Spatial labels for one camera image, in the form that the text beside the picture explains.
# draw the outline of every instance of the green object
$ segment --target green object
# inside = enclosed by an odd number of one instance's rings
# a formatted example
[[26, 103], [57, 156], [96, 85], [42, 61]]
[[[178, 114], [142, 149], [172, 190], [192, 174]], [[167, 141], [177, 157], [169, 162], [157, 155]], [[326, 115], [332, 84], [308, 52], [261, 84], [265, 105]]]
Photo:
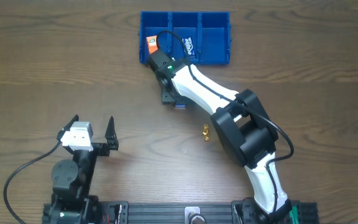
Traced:
[[292, 210], [290, 211], [290, 217], [292, 219], [293, 224], [299, 224], [298, 209], [296, 206], [292, 206]]

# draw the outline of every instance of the cable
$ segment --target cable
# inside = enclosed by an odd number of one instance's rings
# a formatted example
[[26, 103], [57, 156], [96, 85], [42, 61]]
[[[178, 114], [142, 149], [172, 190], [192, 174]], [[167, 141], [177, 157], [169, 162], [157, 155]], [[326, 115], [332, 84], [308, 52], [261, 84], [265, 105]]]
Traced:
[[47, 152], [47, 153], [45, 153], [44, 155], [42, 155], [42, 156], [40, 156], [40, 157], [38, 157], [38, 158], [35, 158], [35, 159], [31, 160], [30, 162], [24, 164], [23, 166], [20, 166], [19, 168], [17, 168], [17, 169], [8, 177], [8, 179], [6, 180], [6, 183], [5, 183], [5, 186], [4, 186], [4, 201], [5, 201], [5, 205], [6, 205], [6, 208], [9, 210], [9, 212], [12, 214], [12, 216], [13, 216], [17, 221], [19, 221], [20, 224], [25, 224], [25, 222], [24, 222], [21, 218], [19, 218], [19, 216], [16, 215], [16, 213], [13, 211], [12, 207], [10, 206], [10, 204], [9, 204], [9, 202], [8, 202], [8, 200], [7, 200], [7, 187], [8, 187], [8, 185], [9, 185], [10, 181], [13, 179], [13, 177], [14, 177], [18, 172], [20, 172], [22, 169], [26, 168], [27, 166], [29, 166], [29, 165], [31, 165], [31, 164], [33, 164], [33, 163], [35, 163], [35, 162], [37, 162], [37, 161], [39, 161], [39, 160], [45, 158], [45, 157], [51, 155], [51, 153], [53, 153], [53, 152], [57, 149], [57, 147], [60, 145], [60, 143], [61, 143], [61, 142], [58, 141], [58, 142], [56, 143], [56, 146], [53, 147], [49, 152]]
[[191, 71], [191, 62], [190, 62], [190, 58], [189, 58], [189, 56], [188, 56], [188, 54], [187, 54], [187, 52], [186, 52], [185, 43], [183, 43], [182, 39], [181, 39], [178, 35], [176, 35], [174, 32], [169, 31], [169, 30], [163, 30], [163, 31], [159, 32], [159, 33], [157, 34], [157, 37], [156, 37], [156, 43], [157, 43], [157, 47], [158, 47], [158, 48], [159, 48], [158, 38], [160, 37], [161, 34], [163, 34], [163, 33], [165, 33], [165, 32], [171, 34], [171, 35], [174, 36], [174, 37], [176, 37], [176, 38], [179, 40], [179, 42], [181, 43], [181, 46], [183, 47], [183, 50], [184, 50], [184, 52], [185, 52], [186, 65], [188, 66], [190, 75], [191, 75], [191, 77], [194, 79], [194, 81], [196, 81], [196, 82], [197, 82], [198, 84], [200, 84], [202, 87], [206, 88], [206, 89], [209, 90], [211, 93], [214, 93], [216, 96], [220, 97], [221, 99], [224, 99], [224, 100], [226, 100], [226, 101], [228, 101], [228, 102], [230, 102], [230, 103], [232, 103], [232, 104], [234, 104], [234, 105], [240, 107], [243, 111], [247, 111], [247, 112], [248, 112], [250, 115], [252, 115], [252, 116], [256, 116], [256, 117], [258, 117], [258, 118], [264, 120], [264, 121], [267, 122], [271, 127], [273, 127], [274, 129], [276, 129], [276, 130], [284, 137], [284, 139], [287, 141], [287, 143], [288, 143], [288, 145], [289, 145], [289, 147], [290, 147], [290, 153], [287, 154], [287, 155], [285, 155], [285, 156], [277, 157], [277, 158], [274, 158], [274, 159], [271, 159], [271, 160], [267, 161], [267, 162], [266, 162], [266, 166], [265, 166], [265, 167], [266, 167], [266, 170], [267, 170], [267, 172], [268, 172], [268, 174], [269, 174], [269, 176], [270, 176], [270, 179], [272, 180], [273, 188], [274, 188], [274, 198], [275, 198], [275, 200], [274, 200], [274, 206], [273, 206], [273, 212], [272, 212], [272, 213], [273, 213], [272, 216], [274, 217], [275, 212], [276, 212], [276, 209], [277, 209], [278, 192], [277, 192], [277, 186], [276, 186], [276, 183], [275, 183], [275, 181], [274, 181], [273, 174], [272, 174], [272, 171], [270, 170], [269, 165], [270, 165], [272, 162], [277, 162], [277, 161], [282, 161], [282, 160], [284, 160], [284, 159], [288, 159], [288, 158], [290, 158], [290, 157], [293, 155], [293, 153], [294, 153], [294, 147], [293, 147], [293, 144], [292, 144], [291, 139], [290, 139], [290, 138], [288, 137], [288, 135], [287, 135], [278, 125], [276, 125], [273, 121], [271, 121], [271, 120], [269, 120], [269, 119], [263, 117], [262, 115], [258, 114], [257, 112], [255, 112], [254, 110], [250, 109], [249, 107], [247, 107], [247, 106], [245, 106], [245, 105], [243, 105], [243, 104], [241, 104], [241, 103], [238, 103], [238, 102], [236, 102], [236, 101], [234, 101], [234, 100], [232, 100], [232, 99], [229, 99], [229, 98], [225, 97], [224, 95], [222, 95], [222, 94], [216, 92], [215, 90], [211, 89], [210, 87], [208, 87], [207, 85], [205, 85], [204, 83], [202, 83], [201, 81], [199, 81], [199, 80], [194, 76], [193, 72]]

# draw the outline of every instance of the wooden surface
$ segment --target wooden surface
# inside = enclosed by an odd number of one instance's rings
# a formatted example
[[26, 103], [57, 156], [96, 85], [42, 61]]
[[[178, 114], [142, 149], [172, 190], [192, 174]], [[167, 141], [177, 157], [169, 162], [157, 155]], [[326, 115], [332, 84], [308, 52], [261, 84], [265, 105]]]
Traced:
[[[231, 63], [200, 67], [258, 94], [292, 138], [277, 164], [294, 200], [318, 202], [322, 223], [358, 222], [358, 1], [0, 0], [0, 223], [14, 223], [2, 188], [11, 172], [55, 144], [74, 114], [103, 141], [111, 115], [120, 147], [99, 158], [91, 193], [129, 202], [230, 202], [253, 196], [198, 107], [160, 103], [139, 63], [140, 11], [230, 11]], [[283, 139], [278, 154], [288, 151]], [[63, 148], [20, 172], [13, 209], [40, 223]]]

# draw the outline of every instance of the orange box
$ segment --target orange box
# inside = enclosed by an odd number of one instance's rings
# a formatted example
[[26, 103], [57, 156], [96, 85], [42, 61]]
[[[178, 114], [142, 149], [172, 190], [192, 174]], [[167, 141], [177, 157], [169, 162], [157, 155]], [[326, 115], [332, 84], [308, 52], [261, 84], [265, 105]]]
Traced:
[[157, 36], [146, 37], [147, 47], [149, 48], [149, 54], [152, 54], [158, 49]]

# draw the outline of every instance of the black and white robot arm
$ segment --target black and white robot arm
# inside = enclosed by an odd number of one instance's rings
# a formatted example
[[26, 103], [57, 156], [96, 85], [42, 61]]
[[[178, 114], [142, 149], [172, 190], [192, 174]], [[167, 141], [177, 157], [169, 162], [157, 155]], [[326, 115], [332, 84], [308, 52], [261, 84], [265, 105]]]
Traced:
[[268, 161], [275, 158], [274, 142], [278, 139], [278, 134], [266, 122], [252, 115], [251, 120], [242, 127], [238, 128], [236, 124], [236, 121], [250, 114], [236, 108], [233, 101], [269, 118], [256, 95], [250, 90], [239, 93], [224, 88], [204, 76], [195, 65], [188, 65], [185, 59], [170, 59], [160, 50], [150, 55], [149, 65], [155, 72], [163, 94], [169, 94], [173, 103], [184, 103], [190, 99], [211, 115], [224, 150], [237, 165], [245, 167], [248, 173], [254, 188], [255, 202], [263, 213], [261, 221], [265, 219], [266, 222], [275, 222], [283, 218], [291, 210], [291, 204], [280, 185], [275, 163], [271, 162], [268, 166], [277, 192], [266, 167]]

